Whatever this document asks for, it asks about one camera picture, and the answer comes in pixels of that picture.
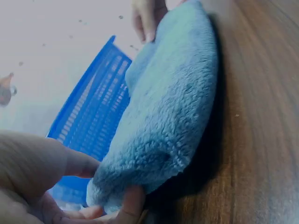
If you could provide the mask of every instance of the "wood grain surface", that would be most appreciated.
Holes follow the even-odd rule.
[[[213,114],[143,223],[298,224],[299,1],[202,2],[222,51]]]

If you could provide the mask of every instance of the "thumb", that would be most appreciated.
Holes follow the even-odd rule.
[[[139,9],[146,42],[151,42],[156,37],[157,24],[154,15],[154,5],[144,4]]]
[[[116,217],[116,223],[136,224],[141,216],[145,202],[142,187],[132,186],[125,193],[122,208]]]

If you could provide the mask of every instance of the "fluffy towel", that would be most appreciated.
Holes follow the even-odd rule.
[[[182,172],[207,125],[217,81],[210,20],[197,0],[170,11],[126,73],[131,96],[87,204],[117,210],[128,185],[146,193]]]

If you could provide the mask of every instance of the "slotted plastic basket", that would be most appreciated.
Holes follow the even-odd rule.
[[[129,104],[125,72],[132,63],[114,44],[112,36],[82,76],[48,137],[102,160],[107,154],[121,116]],[[49,192],[56,200],[86,205],[88,179],[63,177]]]

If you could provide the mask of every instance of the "hand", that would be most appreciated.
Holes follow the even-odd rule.
[[[156,37],[159,22],[168,12],[165,0],[132,0],[133,26],[142,43]]]
[[[99,164],[53,139],[0,132],[0,223],[136,224],[145,197],[140,187],[129,188],[121,210],[108,217],[100,217],[99,206],[62,211],[46,192],[64,175],[93,177]]]

